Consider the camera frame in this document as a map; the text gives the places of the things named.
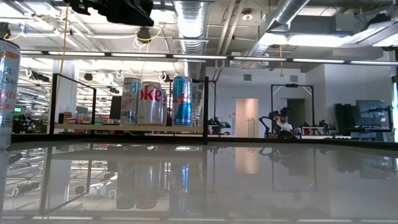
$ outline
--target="wooden shelf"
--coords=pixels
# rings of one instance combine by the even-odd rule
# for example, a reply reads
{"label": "wooden shelf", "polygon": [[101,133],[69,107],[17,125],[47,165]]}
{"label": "wooden shelf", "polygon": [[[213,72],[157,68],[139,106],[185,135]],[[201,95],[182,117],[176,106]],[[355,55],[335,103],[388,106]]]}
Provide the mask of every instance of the wooden shelf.
{"label": "wooden shelf", "polygon": [[100,124],[55,124],[55,129],[84,129],[98,131],[170,131],[181,133],[202,133],[201,127],[178,127],[178,126],[119,126]]}

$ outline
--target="exposed ductwork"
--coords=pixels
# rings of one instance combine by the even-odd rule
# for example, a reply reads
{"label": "exposed ductwork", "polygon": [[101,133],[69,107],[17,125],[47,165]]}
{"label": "exposed ductwork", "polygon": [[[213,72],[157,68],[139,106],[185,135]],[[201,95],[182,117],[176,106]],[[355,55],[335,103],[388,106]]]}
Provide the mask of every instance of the exposed ductwork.
{"label": "exposed ductwork", "polygon": [[[176,1],[175,11],[178,14],[177,25],[180,37],[202,39],[205,36],[206,26],[206,2],[200,1]],[[205,43],[200,40],[181,41],[181,50],[183,54],[204,54]],[[201,70],[202,63],[184,62],[184,75],[192,78],[204,79],[204,72]],[[192,103],[194,106],[193,116],[199,116],[199,104],[201,97],[201,88],[194,85]]]}
{"label": "exposed ductwork", "polygon": [[[297,16],[297,14],[310,2],[310,0],[281,0],[277,9],[272,12],[273,19],[266,23],[265,33],[259,38],[259,41],[248,52],[247,56],[260,57],[268,49],[268,33],[276,27],[289,24]],[[243,67],[247,67],[248,63],[243,63]]]}

